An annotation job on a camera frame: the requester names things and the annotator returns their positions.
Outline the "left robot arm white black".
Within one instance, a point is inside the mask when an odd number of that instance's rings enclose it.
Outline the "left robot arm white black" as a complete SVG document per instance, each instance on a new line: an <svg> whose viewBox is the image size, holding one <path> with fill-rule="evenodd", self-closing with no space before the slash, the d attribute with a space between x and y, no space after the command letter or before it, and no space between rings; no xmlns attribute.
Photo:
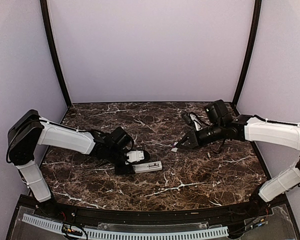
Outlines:
<svg viewBox="0 0 300 240"><path fill-rule="evenodd" d="M41 203L41 210L50 218L57 218L61 208L52 200L53 194L35 163L34 151L38 145L72 150L106 160L114 165L116 175L135 173L133 165L128 162L130 150L127 149L127 145L133 145L134 141L121 127L111 133L95 129L79 130L51 122L31 109L10 128L7 137L6 162L18 169L34 198Z"/></svg>

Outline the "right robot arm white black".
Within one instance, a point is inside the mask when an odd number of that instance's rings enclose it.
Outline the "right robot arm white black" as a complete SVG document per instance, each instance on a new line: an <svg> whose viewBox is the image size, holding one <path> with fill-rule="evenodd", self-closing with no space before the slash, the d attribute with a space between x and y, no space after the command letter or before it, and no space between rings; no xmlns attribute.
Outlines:
<svg viewBox="0 0 300 240"><path fill-rule="evenodd" d="M223 100L205 106L210 123L201 122L194 112L183 112L182 118L193 129L175 145L192 150L216 141L238 140L264 142L300 151L300 123L273 121L258 115L240 114L233 118ZM245 213L256 217L277 196L300 185L300 157L279 175L259 186L245 205Z"/></svg>

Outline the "white remote control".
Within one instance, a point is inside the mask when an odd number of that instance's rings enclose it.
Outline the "white remote control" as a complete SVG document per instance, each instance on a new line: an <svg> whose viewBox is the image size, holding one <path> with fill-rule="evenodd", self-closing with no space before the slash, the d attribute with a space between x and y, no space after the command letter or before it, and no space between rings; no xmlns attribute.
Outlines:
<svg viewBox="0 0 300 240"><path fill-rule="evenodd" d="M161 161L147 162L133 165L136 174L161 171L163 169Z"/></svg>

